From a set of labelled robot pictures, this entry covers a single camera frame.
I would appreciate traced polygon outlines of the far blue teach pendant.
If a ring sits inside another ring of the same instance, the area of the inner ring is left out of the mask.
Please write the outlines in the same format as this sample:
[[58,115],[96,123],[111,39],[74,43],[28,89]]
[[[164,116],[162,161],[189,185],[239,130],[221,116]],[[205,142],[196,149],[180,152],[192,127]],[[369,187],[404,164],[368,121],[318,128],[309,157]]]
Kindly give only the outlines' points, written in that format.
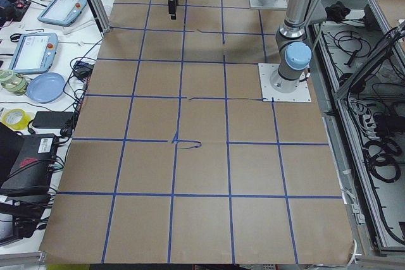
[[86,5],[87,0],[52,0],[37,19],[42,23],[69,27]]

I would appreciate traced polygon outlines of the blue teach pendant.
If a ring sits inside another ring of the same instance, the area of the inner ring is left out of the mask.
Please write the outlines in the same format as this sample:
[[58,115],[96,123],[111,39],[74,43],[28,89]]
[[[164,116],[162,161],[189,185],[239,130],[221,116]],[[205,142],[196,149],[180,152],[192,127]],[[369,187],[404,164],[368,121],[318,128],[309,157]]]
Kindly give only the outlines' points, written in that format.
[[87,0],[52,0],[37,19],[42,23],[69,27],[86,5]]
[[9,69],[26,75],[47,72],[58,48],[55,33],[22,34]]

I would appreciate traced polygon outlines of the near blue teach pendant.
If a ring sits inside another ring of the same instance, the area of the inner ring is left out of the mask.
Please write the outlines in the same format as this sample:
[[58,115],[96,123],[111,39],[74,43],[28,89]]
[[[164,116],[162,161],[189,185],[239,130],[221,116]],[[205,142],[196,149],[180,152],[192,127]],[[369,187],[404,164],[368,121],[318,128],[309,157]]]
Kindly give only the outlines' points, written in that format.
[[47,72],[58,48],[55,33],[22,34],[9,69],[26,75]]

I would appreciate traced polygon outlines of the light blue plate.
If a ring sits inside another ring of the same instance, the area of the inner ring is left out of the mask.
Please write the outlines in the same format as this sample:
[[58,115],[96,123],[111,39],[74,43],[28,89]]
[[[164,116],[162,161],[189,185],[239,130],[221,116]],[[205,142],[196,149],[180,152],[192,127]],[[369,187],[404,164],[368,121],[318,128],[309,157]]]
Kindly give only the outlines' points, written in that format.
[[48,103],[56,100],[62,93],[65,79],[58,73],[43,73],[35,77],[28,85],[27,97],[38,103]]

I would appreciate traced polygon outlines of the black power adapter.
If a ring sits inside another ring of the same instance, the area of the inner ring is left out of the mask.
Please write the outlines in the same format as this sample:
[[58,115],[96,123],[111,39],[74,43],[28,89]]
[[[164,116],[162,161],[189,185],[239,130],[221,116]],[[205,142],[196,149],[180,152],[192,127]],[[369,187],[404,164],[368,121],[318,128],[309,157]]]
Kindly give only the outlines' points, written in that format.
[[35,114],[32,126],[34,128],[62,128],[73,118],[73,112],[39,111]]

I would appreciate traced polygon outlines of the green tape rolls stack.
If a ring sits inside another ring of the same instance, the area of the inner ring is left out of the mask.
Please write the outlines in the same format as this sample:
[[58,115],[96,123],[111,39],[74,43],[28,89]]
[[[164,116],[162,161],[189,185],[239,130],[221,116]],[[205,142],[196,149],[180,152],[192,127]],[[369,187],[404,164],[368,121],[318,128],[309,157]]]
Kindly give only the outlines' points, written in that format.
[[15,95],[23,95],[27,91],[28,80],[13,70],[1,70],[1,86]]

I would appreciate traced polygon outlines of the yellow tape roll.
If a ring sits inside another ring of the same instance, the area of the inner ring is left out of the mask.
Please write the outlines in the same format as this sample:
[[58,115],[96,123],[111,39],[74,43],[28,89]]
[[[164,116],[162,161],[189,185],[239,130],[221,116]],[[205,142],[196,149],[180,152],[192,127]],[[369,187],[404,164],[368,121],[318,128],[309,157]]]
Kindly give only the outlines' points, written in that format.
[[16,131],[26,128],[30,121],[31,116],[22,109],[6,111],[2,118],[2,123],[4,125]]

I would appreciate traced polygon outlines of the black computer box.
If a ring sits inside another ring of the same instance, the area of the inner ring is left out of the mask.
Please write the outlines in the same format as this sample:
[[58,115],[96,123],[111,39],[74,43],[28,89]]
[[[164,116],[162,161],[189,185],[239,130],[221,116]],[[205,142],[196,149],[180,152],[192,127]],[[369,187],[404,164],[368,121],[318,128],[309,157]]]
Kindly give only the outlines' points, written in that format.
[[51,165],[56,160],[57,136],[48,134],[17,136],[1,149],[1,194],[42,195],[49,190]]

